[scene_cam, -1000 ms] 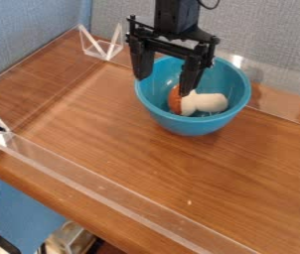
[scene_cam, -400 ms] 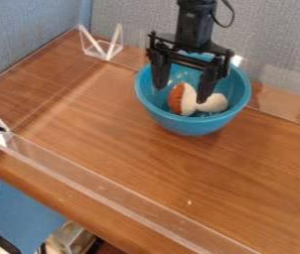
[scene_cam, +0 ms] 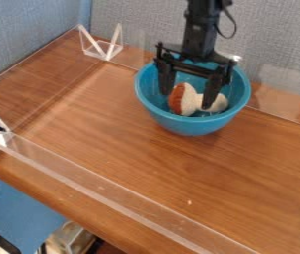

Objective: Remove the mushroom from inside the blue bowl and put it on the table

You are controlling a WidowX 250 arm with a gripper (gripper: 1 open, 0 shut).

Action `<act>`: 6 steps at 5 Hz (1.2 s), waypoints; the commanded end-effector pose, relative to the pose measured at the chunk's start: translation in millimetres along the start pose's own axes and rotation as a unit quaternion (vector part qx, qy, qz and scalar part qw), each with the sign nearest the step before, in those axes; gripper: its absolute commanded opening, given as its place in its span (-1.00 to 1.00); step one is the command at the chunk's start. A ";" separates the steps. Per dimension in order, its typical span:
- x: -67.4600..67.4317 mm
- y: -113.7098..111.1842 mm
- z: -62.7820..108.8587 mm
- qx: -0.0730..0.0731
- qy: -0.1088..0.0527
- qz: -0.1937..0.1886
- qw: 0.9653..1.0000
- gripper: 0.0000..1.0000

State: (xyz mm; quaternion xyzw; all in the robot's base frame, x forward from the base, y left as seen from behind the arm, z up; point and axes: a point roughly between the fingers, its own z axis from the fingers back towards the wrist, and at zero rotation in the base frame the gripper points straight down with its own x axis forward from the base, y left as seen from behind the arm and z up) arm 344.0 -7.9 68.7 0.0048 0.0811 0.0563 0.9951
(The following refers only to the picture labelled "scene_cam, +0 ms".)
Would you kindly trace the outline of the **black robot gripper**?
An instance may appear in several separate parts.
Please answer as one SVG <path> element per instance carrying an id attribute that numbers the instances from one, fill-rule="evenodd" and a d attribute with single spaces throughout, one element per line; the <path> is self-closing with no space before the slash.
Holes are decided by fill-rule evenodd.
<path id="1" fill-rule="evenodd" d="M 155 64 L 159 67 L 160 91 L 169 95 L 177 72 L 208 78 L 203 108 L 212 107 L 223 84 L 230 84 L 235 60 L 216 51 L 217 36 L 232 39 L 238 32 L 238 23 L 228 7 L 234 0 L 188 0 L 185 10 L 185 31 L 181 45 L 156 45 Z M 220 29 L 220 17 L 226 13 L 234 23 L 234 32 L 227 36 Z"/>

